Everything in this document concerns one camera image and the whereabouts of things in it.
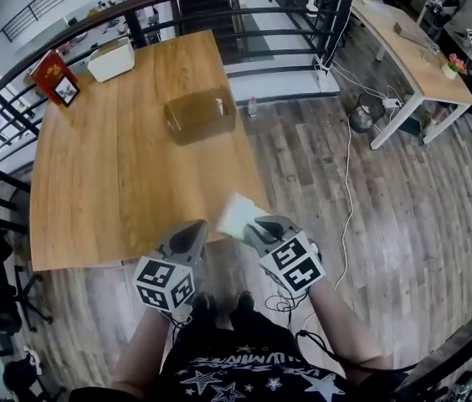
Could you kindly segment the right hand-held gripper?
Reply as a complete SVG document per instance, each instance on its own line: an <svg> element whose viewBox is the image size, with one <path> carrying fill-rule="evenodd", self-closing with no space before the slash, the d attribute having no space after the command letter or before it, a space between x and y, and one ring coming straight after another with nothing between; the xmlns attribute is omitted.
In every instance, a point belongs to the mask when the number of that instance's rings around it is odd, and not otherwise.
<svg viewBox="0 0 472 402"><path fill-rule="evenodd" d="M293 297L303 295L326 276L313 244L290 218L265 215L254 222L262 229L246 224L244 243L263 256L259 265ZM274 239L288 240L273 249Z"/></svg>

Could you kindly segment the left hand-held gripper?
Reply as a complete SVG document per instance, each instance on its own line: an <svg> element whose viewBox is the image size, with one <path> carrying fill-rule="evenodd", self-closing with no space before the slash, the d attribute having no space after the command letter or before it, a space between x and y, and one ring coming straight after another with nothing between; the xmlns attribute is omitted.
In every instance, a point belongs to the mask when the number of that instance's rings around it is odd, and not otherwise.
<svg viewBox="0 0 472 402"><path fill-rule="evenodd" d="M142 256L133 275L141 302L158 311L177 311L195 293L193 268L207 239L204 219L190 220L162 236L158 248Z"/></svg>

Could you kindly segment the white tissue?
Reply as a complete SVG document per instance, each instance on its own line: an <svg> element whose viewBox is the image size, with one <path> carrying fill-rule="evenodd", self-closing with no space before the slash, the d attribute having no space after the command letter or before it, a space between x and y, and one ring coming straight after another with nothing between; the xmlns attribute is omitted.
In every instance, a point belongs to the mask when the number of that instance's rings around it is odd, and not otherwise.
<svg viewBox="0 0 472 402"><path fill-rule="evenodd" d="M235 240L243 241L245 227L248 224L254 225L256 218L266 214L267 212L256 206L253 200L235 192L225 204L216 230Z"/></svg>

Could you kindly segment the transparent brown tissue box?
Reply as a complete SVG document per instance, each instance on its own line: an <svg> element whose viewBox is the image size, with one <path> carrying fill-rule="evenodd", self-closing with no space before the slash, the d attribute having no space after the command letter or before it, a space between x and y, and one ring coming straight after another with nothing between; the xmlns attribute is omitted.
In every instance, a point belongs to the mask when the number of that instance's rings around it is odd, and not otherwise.
<svg viewBox="0 0 472 402"><path fill-rule="evenodd" d="M164 105L167 130L179 146L233 131L236 115L226 86L183 95Z"/></svg>

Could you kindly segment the person's right forearm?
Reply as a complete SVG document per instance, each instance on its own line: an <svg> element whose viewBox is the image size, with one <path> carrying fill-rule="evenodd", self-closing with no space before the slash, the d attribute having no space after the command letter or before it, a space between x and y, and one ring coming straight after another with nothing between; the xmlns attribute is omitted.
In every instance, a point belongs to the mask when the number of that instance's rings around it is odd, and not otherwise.
<svg viewBox="0 0 472 402"><path fill-rule="evenodd" d="M382 346L326 278L310 287L310 301L334 354L367 368L387 369Z"/></svg>

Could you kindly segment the person's left forearm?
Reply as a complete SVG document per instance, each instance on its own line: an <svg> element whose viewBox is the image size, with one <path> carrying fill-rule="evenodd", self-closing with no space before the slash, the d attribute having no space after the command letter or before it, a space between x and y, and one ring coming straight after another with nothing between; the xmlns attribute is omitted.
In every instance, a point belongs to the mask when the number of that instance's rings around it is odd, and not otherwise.
<svg viewBox="0 0 472 402"><path fill-rule="evenodd" d="M145 399L160 373L170 321L147 307L115 366L110 387Z"/></svg>

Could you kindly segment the white rectangular basket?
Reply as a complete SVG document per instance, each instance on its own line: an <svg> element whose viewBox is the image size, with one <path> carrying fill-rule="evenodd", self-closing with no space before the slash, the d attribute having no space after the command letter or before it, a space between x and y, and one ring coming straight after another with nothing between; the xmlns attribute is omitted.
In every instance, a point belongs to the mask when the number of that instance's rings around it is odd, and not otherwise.
<svg viewBox="0 0 472 402"><path fill-rule="evenodd" d="M88 71L99 83L124 74L134 67L135 50L127 37L116 39L96 50L87 64Z"/></svg>

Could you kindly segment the person's left leg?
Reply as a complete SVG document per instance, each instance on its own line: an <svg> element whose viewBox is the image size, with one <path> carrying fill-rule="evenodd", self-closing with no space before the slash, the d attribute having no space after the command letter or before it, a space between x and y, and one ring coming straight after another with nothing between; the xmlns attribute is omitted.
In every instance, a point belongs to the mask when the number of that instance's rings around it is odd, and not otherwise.
<svg viewBox="0 0 472 402"><path fill-rule="evenodd" d="M216 331L218 308L216 299L207 293L198 293L192 300L191 329L199 337L206 337Z"/></svg>

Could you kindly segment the person's leg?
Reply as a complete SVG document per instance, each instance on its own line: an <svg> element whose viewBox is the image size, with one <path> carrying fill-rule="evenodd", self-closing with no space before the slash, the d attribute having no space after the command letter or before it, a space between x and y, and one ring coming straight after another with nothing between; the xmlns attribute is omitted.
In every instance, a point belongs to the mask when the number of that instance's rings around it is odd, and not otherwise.
<svg viewBox="0 0 472 402"><path fill-rule="evenodd" d="M251 333L258 321L254 297L249 291L242 291L236 301L236 308L230 313L229 319L234 331Z"/></svg>
<svg viewBox="0 0 472 402"><path fill-rule="evenodd" d="M218 308L216 299L207 293L198 293L192 300L191 329L199 337L206 337L216 331Z"/></svg>

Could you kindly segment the person's right leg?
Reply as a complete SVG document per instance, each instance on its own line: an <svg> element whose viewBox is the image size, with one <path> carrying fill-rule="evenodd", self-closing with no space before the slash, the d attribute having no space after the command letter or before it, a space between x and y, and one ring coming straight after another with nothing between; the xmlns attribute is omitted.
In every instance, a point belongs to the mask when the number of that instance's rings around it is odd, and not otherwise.
<svg viewBox="0 0 472 402"><path fill-rule="evenodd" d="M254 297L249 291L242 291L236 301L236 308L230 313L229 319L234 331L251 333L258 321Z"/></svg>

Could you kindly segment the wooden table with white legs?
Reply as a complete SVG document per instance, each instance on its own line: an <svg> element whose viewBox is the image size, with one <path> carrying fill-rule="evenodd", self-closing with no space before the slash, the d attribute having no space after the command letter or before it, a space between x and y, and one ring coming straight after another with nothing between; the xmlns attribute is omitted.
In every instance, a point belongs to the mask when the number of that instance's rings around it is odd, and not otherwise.
<svg viewBox="0 0 472 402"><path fill-rule="evenodd" d="M186 146L167 131L168 101L227 85L213 34L202 31L139 49L132 70L104 83L83 74L70 106L49 105L31 181L33 268L145 255L177 224L214 226L233 193L268 209L241 120Z"/></svg>

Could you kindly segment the person's black star-print shirt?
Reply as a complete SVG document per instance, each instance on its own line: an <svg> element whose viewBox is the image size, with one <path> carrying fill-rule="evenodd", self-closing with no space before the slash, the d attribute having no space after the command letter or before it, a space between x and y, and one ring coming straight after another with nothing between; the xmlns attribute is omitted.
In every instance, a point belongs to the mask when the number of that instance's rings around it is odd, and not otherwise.
<svg viewBox="0 0 472 402"><path fill-rule="evenodd" d="M171 351L142 399L123 390L84 387L69 402L388 402L405 373L375 372L360 384L267 346L229 343L186 362Z"/></svg>

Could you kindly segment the black mesh wastebasket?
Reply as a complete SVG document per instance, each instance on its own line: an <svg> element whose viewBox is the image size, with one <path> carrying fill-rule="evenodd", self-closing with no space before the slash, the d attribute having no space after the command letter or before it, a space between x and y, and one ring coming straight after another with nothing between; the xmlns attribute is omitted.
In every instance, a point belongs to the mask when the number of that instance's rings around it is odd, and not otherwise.
<svg viewBox="0 0 472 402"><path fill-rule="evenodd" d="M381 97L361 93L357 98L355 108L348 117L350 128L356 133L366 133L385 114L386 109Z"/></svg>

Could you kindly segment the black white sneaker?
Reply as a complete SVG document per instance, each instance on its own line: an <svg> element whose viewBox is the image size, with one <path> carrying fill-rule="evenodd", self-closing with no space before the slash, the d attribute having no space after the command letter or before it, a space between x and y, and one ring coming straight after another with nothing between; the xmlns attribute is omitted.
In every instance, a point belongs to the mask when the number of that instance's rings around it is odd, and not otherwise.
<svg viewBox="0 0 472 402"><path fill-rule="evenodd" d="M23 350L26 353L26 359L35 368L36 374L42 376L43 370L38 353L29 346L24 346Z"/></svg>

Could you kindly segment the dark flat bar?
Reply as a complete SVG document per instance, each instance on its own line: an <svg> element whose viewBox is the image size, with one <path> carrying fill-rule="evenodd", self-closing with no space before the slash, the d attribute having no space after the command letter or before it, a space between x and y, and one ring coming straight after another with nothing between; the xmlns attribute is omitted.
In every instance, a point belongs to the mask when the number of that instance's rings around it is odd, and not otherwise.
<svg viewBox="0 0 472 402"><path fill-rule="evenodd" d="M392 392L393 402L435 402L448 389L440 383L472 359L472 318L418 362Z"/></svg>

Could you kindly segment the red book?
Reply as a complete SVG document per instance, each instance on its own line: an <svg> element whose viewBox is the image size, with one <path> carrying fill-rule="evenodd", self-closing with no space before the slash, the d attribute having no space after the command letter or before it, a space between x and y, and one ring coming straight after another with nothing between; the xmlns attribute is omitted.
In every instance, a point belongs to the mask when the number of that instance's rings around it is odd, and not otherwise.
<svg viewBox="0 0 472 402"><path fill-rule="evenodd" d="M47 51L44 56L31 68L29 78L54 104L60 106L62 100L55 93L55 87L67 77L73 84L77 84L76 76L69 69L59 52L55 49Z"/></svg>

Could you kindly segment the long wooden table white legs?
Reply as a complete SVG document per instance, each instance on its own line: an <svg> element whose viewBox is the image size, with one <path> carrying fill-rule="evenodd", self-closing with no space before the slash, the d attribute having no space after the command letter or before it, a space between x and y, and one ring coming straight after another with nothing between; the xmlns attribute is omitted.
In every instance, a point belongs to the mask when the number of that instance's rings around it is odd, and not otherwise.
<svg viewBox="0 0 472 402"><path fill-rule="evenodd" d="M424 101L456 106L423 138L425 144L444 132L472 106L472 95L461 77L456 75L451 79L443 72L448 58L442 52L433 52L395 32L394 26L398 24L420 40L429 41L429 36L403 10L375 0L353 0L351 13L378 40L413 88L413 96L370 143L371 149L377 150L382 146Z"/></svg>

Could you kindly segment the potted orange flowers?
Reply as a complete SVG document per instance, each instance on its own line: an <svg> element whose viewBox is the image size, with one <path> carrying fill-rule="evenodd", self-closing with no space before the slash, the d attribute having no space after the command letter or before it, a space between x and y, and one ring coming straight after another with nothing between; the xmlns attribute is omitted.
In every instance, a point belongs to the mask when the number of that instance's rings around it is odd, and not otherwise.
<svg viewBox="0 0 472 402"><path fill-rule="evenodd" d="M465 62L456 54L450 54L447 62L441 67L444 75L453 80L458 75L466 75L468 73Z"/></svg>

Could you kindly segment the black picture frame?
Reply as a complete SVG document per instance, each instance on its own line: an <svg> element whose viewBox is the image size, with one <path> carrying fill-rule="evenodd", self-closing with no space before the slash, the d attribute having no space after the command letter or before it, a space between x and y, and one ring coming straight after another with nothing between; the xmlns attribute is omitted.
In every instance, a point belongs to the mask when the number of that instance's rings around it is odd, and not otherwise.
<svg viewBox="0 0 472 402"><path fill-rule="evenodd" d="M64 75L54 87L53 92L63 106L69 107L76 96L80 93L80 88L72 81L72 79L67 75Z"/></svg>

